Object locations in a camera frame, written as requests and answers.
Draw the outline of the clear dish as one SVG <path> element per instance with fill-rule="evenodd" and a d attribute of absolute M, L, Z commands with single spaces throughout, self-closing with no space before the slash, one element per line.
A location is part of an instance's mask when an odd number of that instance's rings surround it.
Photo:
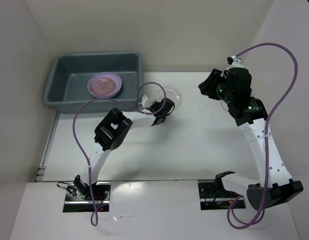
<path fill-rule="evenodd" d="M 182 100 L 181 92 L 177 88 L 170 85 L 164 85 L 163 88 L 165 90 L 166 97 L 172 100 L 174 102 L 175 107 L 178 108 Z M 162 90 L 159 90 L 155 95 L 155 99 L 159 102 L 163 98 L 164 93 Z"/>

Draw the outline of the purple plastic plate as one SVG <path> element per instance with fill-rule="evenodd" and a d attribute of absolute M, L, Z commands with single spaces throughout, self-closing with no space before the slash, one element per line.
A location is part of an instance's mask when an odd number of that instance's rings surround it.
<path fill-rule="evenodd" d="M 119 75 L 113 72 L 100 72 L 89 79 L 87 89 L 94 98 L 105 99 L 117 95 L 122 88 L 122 84 Z"/>

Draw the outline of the brown translucent square plate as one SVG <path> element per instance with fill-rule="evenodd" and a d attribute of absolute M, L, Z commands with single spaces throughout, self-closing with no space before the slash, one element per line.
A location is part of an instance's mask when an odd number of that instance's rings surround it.
<path fill-rule="evenodd" d="M 105 97 L 117 90 L 117 84 L 110 77 L 98 77 L 90 83 L 89 89 L 97 97 Z"/>

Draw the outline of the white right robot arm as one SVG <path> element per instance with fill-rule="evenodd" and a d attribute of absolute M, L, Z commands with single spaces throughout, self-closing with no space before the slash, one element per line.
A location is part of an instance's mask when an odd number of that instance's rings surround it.
<path fill-rule="evenodd" d="M 258 210 L 286 203 L 304 188 L 286 169 L 270 128 L 266 126 L 269 117 L 265 106 L 260 99 L 251 96 L 251 82 L 252 76 L 246 68 L 213 69 L 198 88 L 202 95 L 226 103 L 229 114 L 248 142 L 258 171 L 257 180 L 234 171 L 219 173 L 214 179 L 214 191 L 220 197 L 229 192 L 242 195 L 254 210 Z"/>

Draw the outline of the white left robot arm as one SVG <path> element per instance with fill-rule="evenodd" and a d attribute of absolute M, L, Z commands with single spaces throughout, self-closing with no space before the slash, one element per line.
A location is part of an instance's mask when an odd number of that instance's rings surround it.
<path fill-rule="evenodd" d="M 120 111 L 113 108 L 95 128 L 94 146 L 88 156 L 87 168 L 74 179 L 76 193 L 83 200 L 93 197 L 99 173 L 106 159 L 112 151 L 120 147 L 128 132 L 136 128 L 162 124 L 175 108 L 175 103 L 169 98 L 156 101 L 143 96 L 141 105 L 146 108 L 137 111 Z"/>

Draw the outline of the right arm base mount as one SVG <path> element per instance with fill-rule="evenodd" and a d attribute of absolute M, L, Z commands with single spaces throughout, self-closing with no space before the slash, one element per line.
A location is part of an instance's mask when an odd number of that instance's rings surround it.
<path fill-rule="evenodd" d="M 230 204 L 239 195 L 236 192 L 226 191 L 219 193 L 214 180 L 199 180 L 197 182 L 200 198 L 200 209 L 208 210 L 227 210 Z"/>

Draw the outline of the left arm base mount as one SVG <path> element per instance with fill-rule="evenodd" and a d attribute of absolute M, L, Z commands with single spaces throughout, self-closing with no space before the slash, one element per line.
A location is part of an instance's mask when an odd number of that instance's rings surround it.
<path fill-rule="evenodd" d="M 65 198 L 63 204 L 63 213 L 92 213 L 94 205 L 91 193 L 88 190 L 86 195 L 82 195 L 73 183 L 57 182 L 57 187 L 64 189 Z M 99 213 L 109 212 L 111 183 L 98 181 L 93 188 L 93 198 L 97 211 Z"/>

